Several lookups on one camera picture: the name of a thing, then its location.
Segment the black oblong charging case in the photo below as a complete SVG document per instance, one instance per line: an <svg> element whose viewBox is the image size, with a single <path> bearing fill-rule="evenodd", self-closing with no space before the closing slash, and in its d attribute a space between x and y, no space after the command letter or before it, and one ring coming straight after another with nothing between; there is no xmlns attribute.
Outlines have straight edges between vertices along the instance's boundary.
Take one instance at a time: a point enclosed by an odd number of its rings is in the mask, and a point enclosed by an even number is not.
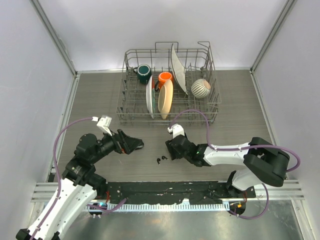
<svg viewBox="0 0 320 240"><path fill-rule="evenodd" d="M144 142L142 140L140 140L135 147L135 150L140 150L145 146Z"/></svg>

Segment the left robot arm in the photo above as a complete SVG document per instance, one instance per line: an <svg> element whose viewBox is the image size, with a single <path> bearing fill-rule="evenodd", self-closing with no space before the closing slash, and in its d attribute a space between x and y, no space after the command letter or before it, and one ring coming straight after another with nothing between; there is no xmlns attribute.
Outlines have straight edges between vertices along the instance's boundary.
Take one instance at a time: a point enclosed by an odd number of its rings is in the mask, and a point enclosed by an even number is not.
<svg viewBox="0 0 320 240"><path fill-rule="evenodd" d="M144 147L142 139L126 135L121 129L102 139L87 133L79 139L74 157L68 162L54 195L35 222L20 229L18 240L61 240L93 199L102 199L107 181L95 173L94 164L111 152L129 155Z"/></svg>

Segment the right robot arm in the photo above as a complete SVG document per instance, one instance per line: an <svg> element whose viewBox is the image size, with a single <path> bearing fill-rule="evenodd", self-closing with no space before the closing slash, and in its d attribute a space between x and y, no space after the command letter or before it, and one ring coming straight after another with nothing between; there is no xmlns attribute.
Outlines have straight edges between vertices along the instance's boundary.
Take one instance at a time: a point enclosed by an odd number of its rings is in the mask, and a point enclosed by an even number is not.
<svg viewBox="0 0 320 240"><path fill-rule="evenodd" d="M248 188L259 184L282 187L290 156L283 150L260 137L235 146L209 146L194 144L186 135L177 135L165 142L172 160L186 159L197 167L237 165L244 169L230 173L225 184L226 195L222 198L237 198Z"/></svg>

